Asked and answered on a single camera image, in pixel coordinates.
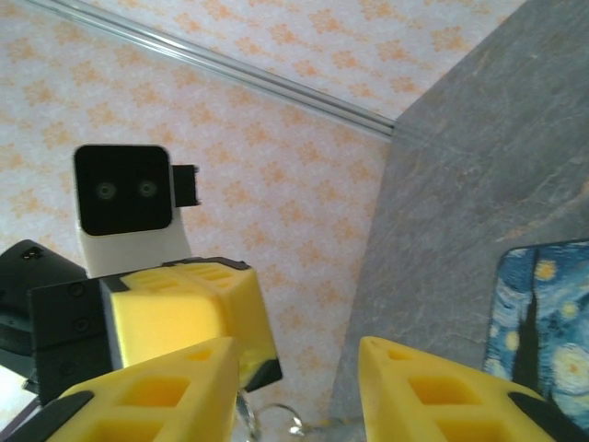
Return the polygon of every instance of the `mouse pad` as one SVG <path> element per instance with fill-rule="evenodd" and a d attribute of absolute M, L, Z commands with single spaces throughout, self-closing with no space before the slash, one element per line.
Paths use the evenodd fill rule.
<path fill-rule="evenodd" d="M 535 390 L 589 433 L 589 241 L 502 256 L 484 371 Z"/>

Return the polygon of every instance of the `metal rail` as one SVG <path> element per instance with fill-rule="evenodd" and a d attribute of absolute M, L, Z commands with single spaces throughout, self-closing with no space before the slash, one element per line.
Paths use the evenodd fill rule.
<path fill-rule="evenodd" d="M 78 0 L 21 0 L 42 7 L 76 23 L 100 29 L 164 55 L 213 71 L 246 85 L 263 89 L 313 110 L 351 122 L 386 138 L 392 134 L 394 121 L 342 99 L 319 92 L 242 63 L 202 46 L 149 28 Z"/>

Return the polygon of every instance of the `orange floral wallpaper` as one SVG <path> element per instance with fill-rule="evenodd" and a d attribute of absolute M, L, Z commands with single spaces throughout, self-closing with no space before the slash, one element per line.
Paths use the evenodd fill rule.
<path fill-rule="evenodd" d="M 201 167 L 203 204 L 184 213 L 194 254 L 260 273 L 285 379 L 256 403 L 323 417 L 387 142 L 20 3 L 2 16 L 1 249 L 31 238 L 81 262 L 74 149 L 166 146 Z M 0 370 L 0 426 L 26 399 L 17 384 Z"/>
<path fill-rule="evenodd" d="M 524 0 L 91 3 L 396 118 Z"/>

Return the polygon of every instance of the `camera lens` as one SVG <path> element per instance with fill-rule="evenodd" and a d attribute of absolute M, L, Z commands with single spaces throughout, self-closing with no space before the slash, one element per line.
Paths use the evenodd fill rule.
<path fill-rule="evenodd" d="M 139 193 L 145 198 L 154 196 L 157 192 L 157 186 L 153 181 L 141 181 L 139 184 Z"/>
<path fill-rule="evenodd" d="M 116 193 L 117 188 L 114 186 L 114 184 L 110 182 L 101 182 L 96 187 L 96 195 L 98 195 L 98 198 L 100 198 L 101 200 L 111 200 L 112 198 L 114 198 L 114 195 Z"/>

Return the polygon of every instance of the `white camera housing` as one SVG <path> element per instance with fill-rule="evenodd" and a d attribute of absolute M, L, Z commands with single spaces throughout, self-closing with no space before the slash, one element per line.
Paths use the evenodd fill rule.
<path fill-rule="evenodd" d="M 74 154 L 78 241 L 91 278 L 191 256 L 176 186 L 192 186 L 196 168 L 177 180 L 159 145 L 82 145 Z"/>

